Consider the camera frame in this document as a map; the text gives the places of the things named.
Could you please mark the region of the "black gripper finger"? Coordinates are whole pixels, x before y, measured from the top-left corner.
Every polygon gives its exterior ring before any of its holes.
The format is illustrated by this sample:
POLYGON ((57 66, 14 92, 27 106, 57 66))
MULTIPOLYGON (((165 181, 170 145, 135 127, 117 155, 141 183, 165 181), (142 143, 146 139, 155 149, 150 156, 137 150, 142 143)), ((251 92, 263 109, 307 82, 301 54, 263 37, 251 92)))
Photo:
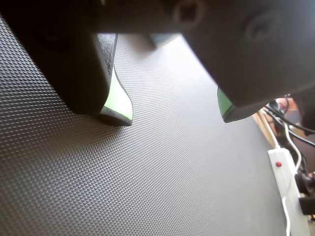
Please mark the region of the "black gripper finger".
POLYGON ((225 122, 315 84, 312 0, 175 0, 172 18, 231 102, 225 122))
POLYGON ((111 126, 130 126, 132 102, 114 68, 117 34, 89 18, 103 0, 3 0, 0 13, 65 105, 111 126))

